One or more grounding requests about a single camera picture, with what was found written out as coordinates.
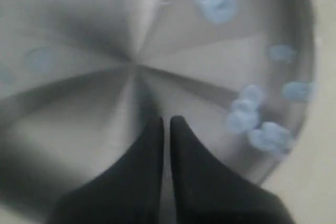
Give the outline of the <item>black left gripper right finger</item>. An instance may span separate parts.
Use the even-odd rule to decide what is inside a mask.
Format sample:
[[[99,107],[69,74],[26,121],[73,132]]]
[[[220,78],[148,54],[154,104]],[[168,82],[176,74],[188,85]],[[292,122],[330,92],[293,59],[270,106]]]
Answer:
[[[178,223],[294,223],[277,195],[222,164],[182,116],[170,121],[170,159]]]

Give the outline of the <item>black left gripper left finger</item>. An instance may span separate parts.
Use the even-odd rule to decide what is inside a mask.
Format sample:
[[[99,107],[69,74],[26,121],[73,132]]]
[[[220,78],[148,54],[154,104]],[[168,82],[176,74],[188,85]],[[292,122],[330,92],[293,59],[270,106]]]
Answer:
[[[163,154],[164,126],[156,116],[115,164],[57,201],[51,223],[158,223]]]

